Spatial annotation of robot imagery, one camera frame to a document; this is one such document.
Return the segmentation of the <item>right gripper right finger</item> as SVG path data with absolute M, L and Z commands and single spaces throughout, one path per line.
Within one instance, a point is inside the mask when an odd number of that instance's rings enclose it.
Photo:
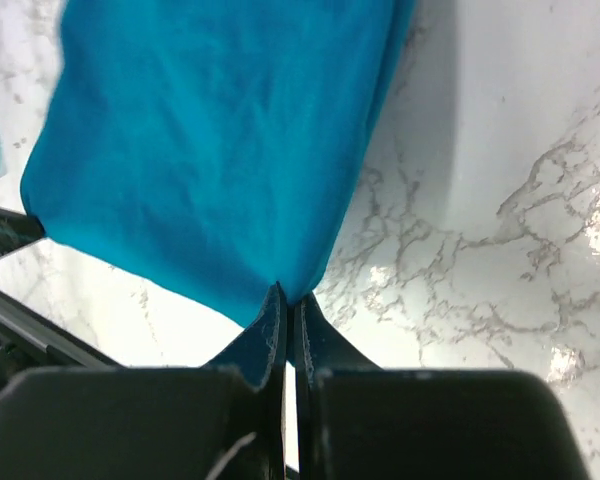
M 292 308 L 292 320 L 293 364 L 309 388 L 322 370 L 380 370 L 326 320 L 313 294 Z

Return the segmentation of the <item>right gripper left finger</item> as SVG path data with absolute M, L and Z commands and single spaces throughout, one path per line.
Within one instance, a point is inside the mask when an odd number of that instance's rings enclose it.
M 256 390 L 280 390 L 286 363 L 287 314 L 286 297 L 276 283 L 267 291 L 254 322 L 204 366 L 235 370 Z

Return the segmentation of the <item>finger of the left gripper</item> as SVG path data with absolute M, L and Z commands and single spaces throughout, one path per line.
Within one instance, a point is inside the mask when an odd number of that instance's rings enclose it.
M 0 208 L 0 258 L 44 237 L 44 228 L 37 218 Z

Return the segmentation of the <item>blue t shirt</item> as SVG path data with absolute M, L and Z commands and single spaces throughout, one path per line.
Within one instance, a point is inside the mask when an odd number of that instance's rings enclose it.
M 320 281 L 411 1 L 70 1 L 21 184 L 54 241 L 241 326 Z

